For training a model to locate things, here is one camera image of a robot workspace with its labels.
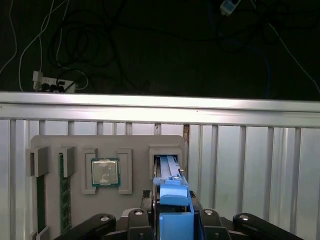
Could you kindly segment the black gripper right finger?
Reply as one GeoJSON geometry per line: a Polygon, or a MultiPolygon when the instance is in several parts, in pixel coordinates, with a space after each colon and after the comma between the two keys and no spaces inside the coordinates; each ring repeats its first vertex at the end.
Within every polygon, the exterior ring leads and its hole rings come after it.
{"type": "Polygon", "coordinates": [[[251,213],[242,212],[231,220],[212,208],[204,208],[197,195],[190,191],[194,209],[195,240],[297,240],[290,233],[251,213]]]}

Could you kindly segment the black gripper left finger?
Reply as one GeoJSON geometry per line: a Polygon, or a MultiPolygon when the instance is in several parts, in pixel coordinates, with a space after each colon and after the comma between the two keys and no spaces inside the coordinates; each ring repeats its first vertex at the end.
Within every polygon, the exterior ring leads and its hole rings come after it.
{"type": "Polygon", "coordinates": [[[140,208],[127,209],[116,219],[106,213],[96,214],[71,229],[64,230],[57,240],[154,240],[151,223],[152,193],[144,190],[140,208]]]}

